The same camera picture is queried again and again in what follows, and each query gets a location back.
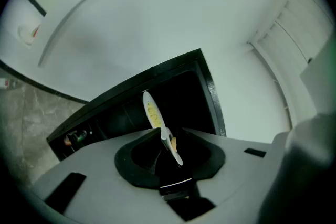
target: gray floor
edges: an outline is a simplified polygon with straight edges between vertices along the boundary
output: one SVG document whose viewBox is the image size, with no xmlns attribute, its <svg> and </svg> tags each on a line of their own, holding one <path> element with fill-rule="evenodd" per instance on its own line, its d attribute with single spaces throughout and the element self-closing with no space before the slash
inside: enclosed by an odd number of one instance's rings
<svg viewBox="0 0 336 224">
<path fill-rule="evenodd" d="M 0 71 L 0 77 L 8 77 Z M 14 179 L 31 186 L 58 163 L 47 136 L 83 105 L 23 82 L 0 90 L 0 146 Z"/>
</svg>

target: black slot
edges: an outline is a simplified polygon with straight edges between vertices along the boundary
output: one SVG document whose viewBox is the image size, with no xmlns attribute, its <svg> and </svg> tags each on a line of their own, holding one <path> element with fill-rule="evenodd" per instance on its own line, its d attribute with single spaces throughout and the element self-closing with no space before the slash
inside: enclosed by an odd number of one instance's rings
<svg viewBox="0 0 336 224">
<path fill-rule="evenodd" d="M 265 151 L 255 150 L 254 148 L 247 148 L 246 150 L 244 150 L 244 152 L 251 154 L 251 155 L 261 157 L 261 158 L 264 158 L 266 155 Z"/>
<path fill-rule="evenodd" d="M 45 200 L 45 203 L 63 214 L 85 178 L 86 176 L 80 173 L 69 174 Z"/>
</svg>

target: black panel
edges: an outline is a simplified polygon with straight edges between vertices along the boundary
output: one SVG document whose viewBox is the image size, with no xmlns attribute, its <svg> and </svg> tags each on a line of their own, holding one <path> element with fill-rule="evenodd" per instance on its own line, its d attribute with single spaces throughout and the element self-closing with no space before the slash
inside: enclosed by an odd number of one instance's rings
<svg viewBox="0 0 336 224">
<path fill-rule="evenodd" d="M 202 197 L 170 200 L 167 203 L 184 221 L 192 220 L 215 208 L 211 201 Z"/>
<path fill-rule="evenodd" d="M 161 129 L 155 129 L 117 151 L 114 163 L 118 172 L 134 186 L 159 188 L 174 184 L 169 189 L 175 192 L 181 186 L 176 183 L 211 178 L 224 165 L 225 154 L 217 145 L 184 130 L 178 131 L 176 138 L 182 166 L 161 142 Z"/>
<path fill-rule="evenodd" d="M 201 50 L 152 67 L 113 87 L 77 111 L 47 138 L 62 160 L 83 146 L 151 128 L 142 103 L 148 91 L 173 133 L 181 127 L 225 135 L 224 120 L 209 69 Z M 90 132 L 71 146 L 72 132 Z"/>
</svg>

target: concrete floor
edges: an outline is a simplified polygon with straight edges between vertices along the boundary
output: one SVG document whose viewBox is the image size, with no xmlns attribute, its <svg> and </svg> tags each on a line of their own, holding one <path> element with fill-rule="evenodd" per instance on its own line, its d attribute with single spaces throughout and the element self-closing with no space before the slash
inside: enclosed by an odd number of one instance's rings
<svg viewBox="0 0 336 224">
<path fill-rule="evenodd" d="M 0 77 L 10 77 L 1 70 Z M 83 104 L 39 90 L 23 82 L 0 90 L 0 147 L 13 178 L 31 186 L 58 164 L 47 136 Z"/>
</svg>

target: white curved wall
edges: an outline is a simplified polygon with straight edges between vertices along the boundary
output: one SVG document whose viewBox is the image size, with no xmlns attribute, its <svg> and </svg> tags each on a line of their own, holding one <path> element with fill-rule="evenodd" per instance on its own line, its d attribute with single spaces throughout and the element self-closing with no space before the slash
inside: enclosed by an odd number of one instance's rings
<svg viewBox="0 0 336 224">
<path fill-rule="evenodd" d="M 325 0 L 274 0 L 251 39 L 279 80 L 293 125 L 317 113 L 300 75 L 333 30 L 334 17 Z"/>
<path fill-rule="evenodd" d="M 269 3 L 85 0 L 57 28 L 41 66 L 36 65 L 35 44 L 27 49 L 5 28 L 0 59 L 41 84 L 90 101 L 153 65 L 202 48 L 227 136 L 271 142 L 289 129 L 286 110 L 271 75 L 246 44 Z M 57 10 L 47 14 L 37 39 L 54 16 Z"/>
</svg>

